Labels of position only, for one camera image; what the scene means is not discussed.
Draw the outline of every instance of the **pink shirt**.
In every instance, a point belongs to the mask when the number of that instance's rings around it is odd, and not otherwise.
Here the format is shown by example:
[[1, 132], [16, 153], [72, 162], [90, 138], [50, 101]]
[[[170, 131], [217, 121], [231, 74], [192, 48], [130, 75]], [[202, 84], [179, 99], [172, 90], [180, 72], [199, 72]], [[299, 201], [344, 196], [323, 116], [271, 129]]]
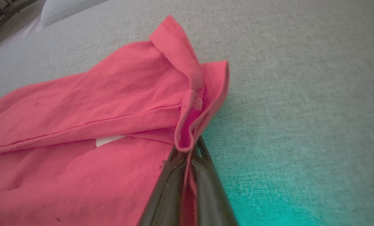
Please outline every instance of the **pink shirt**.
[[137, 224], [162, 161], [193, 148], [229, 81], [173, 17], [149, 39], [0, 99], [0, 225]]

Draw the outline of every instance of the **gray cushion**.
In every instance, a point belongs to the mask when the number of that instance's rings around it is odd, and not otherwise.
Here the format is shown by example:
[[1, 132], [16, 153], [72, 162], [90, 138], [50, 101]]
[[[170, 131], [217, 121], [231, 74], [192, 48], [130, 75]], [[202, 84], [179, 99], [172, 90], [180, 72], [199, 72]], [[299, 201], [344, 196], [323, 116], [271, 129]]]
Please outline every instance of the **gray cushion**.
[[42, 27], [47, 27], [105, 1], [107, 0], [46, 0], [41, 14]]
[[241, 226], [374, 226], [374, 1], [111, 0], [0, 51], [0, 96], [84, 72], [172, 14], [229, 60], [203, 137]]

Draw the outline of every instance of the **couch cushion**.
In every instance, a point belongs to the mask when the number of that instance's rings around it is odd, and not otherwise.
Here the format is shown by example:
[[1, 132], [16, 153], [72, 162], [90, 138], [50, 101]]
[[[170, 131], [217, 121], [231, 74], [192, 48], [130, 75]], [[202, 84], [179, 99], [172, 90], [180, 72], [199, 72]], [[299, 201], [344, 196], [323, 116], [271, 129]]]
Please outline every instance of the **couch cushion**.
[[111, 0], [0, 50], [0, 96], [172, 14], [229, 94], [203, 137], [241, 226], [374, 226], [374, 1]]
[[107, 0], [46, 0], [42, 9], [42, 27], [81, 12]]

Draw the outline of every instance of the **stitching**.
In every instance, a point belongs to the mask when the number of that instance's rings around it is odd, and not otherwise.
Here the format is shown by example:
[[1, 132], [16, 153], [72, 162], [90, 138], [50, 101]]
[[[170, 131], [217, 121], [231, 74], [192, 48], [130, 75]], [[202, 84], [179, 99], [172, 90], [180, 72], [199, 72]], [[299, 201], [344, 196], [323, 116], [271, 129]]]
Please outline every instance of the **stitching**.
[[[167, 106], [167, 107], [157, 107], [157, 108], [154, 108], [154, 109], [151, 109], [151, 110], [147, 110], [147, 111], [144, 111], [144, 112], [138, 113], [138, 114], [136, 114], [136, 115], [128, 115], [128, 116], [137, 116], [137, 115], [145, 114], [145, 113], [148, 113], [148, 112], [150, 112], [150, 111], [157, 110], [157, 109], [163, 109], [163, 108], [170, 109], [170, 108], [174, 108], [174, 107], [181, 107], [181, 104], [172, 105], [172, 106]], [[58, 134], [58, 133], [61, 133], [61, 132], [65, 132], [65, 131], [67, 131], [67, 130], [72, 130], [72, 129], [75, 129], [75, 128], [83, 127], [83, 126], [86, 126], [86, 125], [89, 125], [89, 124], [92, 124], [92, 123], [95, 123], [95, 122], [101, 122], [101, 121], [106, 121], [106, 120], [120, 119], [120, 118], [123, 118], [123, 117], [127, 117], [127, 116], [119, 116], [119, 117], [113, 117], [113, 118], [108, 118], [108, 119], [104, 119], [104, 120], [97, 120], [97, 121], [88, 122], [88, 123], [85, 123], [85, 124], [83, 124], [83, 125], [75, 126], [75, 127], [71, 127], [71, 128], [68, 128], [68, 129], [64, 129], [64, 130], [58, 131], [58, 132], [54, 132], [54, 133], [50, 133], [50, 134], [45, 134], [45, 135], [38, 136], [38, 137], [32, 137], [32, 138], [28, 138], [28, 139], [25, 139], [25, 140], [19, 140], [19, 141], [16, 141], [16, 142], [14, 142], [14, 143], [10, 143], [10, 144], [0, 145], [0, 148], [8, 147], [8, 146], [11, 146], [11, 145], [14, 145], [14, 144], [17, 144], [17, 143], [21, 143], [21, 142], [24, 142], [24, 141], [28, 141], [28, 140], [34, 140], [34, 139], [41, 138], [41, 137], [46, 137], [46, 136], [55, 135], [55, 134]]]
[[91, 2], [91, 1], [93, 1], [93, 0], [86, 0], [86, 1], [84, 1], [84, 2], [83, 2], [83, 1], [80, 1], [80, 2], [76, 3], [75, 5], [71, 6], [70, 8], [67, 8], [67, 9], [61, 11], [60, 13], [56, 13], [56, 14], [50, 16], [50, 17], [46, 17], [46, 18], [44, 18], [43, 20], [46, 20], [46, 19], [49, 19], [49, 18], [58, 17], [58, 16], [60, 16], [61, 14], [64, 14], [66, 11], [69, 11], [69, 10], [74, 9], [74, 8], [76, 8], [76, 7], [79, 7], [79, 6], [85, 5], [85, 4], [87, 4], [88, 2]]

